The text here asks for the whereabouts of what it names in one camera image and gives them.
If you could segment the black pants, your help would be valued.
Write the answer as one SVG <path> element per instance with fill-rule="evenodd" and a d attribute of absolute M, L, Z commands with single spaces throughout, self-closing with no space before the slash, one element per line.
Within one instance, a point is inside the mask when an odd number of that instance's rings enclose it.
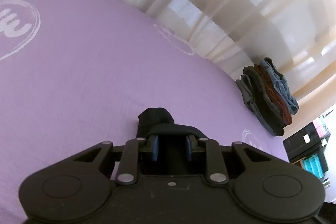
<path fill-rule="evenodd" d="M 148 108 L 138 116 L 137 138 L 158 135 L 158 160 L 142 153 L 139 157 L 141 173 L 160 176 L 196 174 L 195 162 L 188 159 L 188 135 L 206 137 L 192 126 L 175 124 L 171 114 L 164 108 Z"/>

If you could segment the grey folded garment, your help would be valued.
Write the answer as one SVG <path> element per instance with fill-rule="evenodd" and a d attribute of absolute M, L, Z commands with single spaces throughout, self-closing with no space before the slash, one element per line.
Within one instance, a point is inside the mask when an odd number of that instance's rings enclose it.
<path fill-rule="evenodd" d="M 275 135 L 275 132 L 271 128 L 271 126 L 266 122 L 266 120 L 263 118 L 257 103 L 256 98 L 254 95 L 254 90 L 252 88 L 252 84 L 250 81 L 250 78 L 247 75 L 240 76 L 239 80 L 236 80 L 236 85 L 241 91 L 242 98 L 244 101 L 244 104 L 246 107 L 254 113 L 254 115 L 257 117 L 259 122 L 264 126 L 264 128 L 272 135 Z"/>

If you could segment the black folded garment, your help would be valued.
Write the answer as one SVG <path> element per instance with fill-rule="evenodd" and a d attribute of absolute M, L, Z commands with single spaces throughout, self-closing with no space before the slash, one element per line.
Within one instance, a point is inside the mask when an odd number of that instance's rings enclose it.
<path fill-rule="evenodd" d="M 243 69 L 243 74 L 248 76 L 251 82 L 256 106 L 258 107 L 262 118 L 272 130 L 270 133 L 273 136 L 284 135 L 284 123 L 282 115 L 279 113 L 280 109 L 270 100 L 261 76 L 256 72 L 253 66 L 245 67 Z"/>

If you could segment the maroon folded garment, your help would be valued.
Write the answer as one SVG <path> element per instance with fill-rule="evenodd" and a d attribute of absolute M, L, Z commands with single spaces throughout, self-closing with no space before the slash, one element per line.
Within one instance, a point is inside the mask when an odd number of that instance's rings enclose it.
<path fill-rule="evenodd" d="M 262 69 L 260 65 L 255 64 L 254 69 L 264 81 L 264 85 L 265 85 L 265 89 L 266 89 L 266 93 L 268 94 L 268 97 L 279 108 L 279 113 L 282 116 L 282 123 L 284 124 L 284 126 L 290 125 L 292 123 L 291 113 L 288 109 L 288 106 L 286 105 L 286 102 L 283 100 L 280 94 L 273 87 L 271 78 L 264 71 L 264 69 Z"/>

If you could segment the blue folded jeans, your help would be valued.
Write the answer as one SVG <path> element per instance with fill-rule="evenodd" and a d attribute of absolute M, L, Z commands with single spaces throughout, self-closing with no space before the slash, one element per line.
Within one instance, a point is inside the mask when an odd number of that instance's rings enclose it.
<path fill-rule="evenodd" d="M 260 61 L 262 69 L 268 74 L 274 89 L 280 94 L 285 101 L 291 115 L 296 115 L 299 110 L 297 100 L 290 92 L 288 82 L 283 74 L 281 74 L 274 66 L 273 61 L 269 57 L 265 57 Z"/>

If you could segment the purple bed sheet with logo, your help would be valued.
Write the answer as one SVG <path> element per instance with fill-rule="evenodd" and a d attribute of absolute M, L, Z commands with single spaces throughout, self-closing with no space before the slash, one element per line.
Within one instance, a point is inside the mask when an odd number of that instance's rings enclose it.
<path fill-rule="evenodd" d="M 1 0 L 1 223 L 25 220 L 28 175 L 101 141 L 124 144 L 150 107 L 222 145 L 287 159 L 234 80 L 135 7 Z"/>

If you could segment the black side cabinet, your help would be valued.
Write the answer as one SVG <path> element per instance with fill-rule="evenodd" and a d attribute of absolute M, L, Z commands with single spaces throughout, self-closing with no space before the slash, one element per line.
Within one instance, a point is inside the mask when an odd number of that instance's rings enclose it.
<path fill-rule="evenodd" d="M 323 180 L 329 170 L 324 154 L 329 138 L 325 124 L 318 127 L 310 122 L 283 141 L 289 162 Z"/>

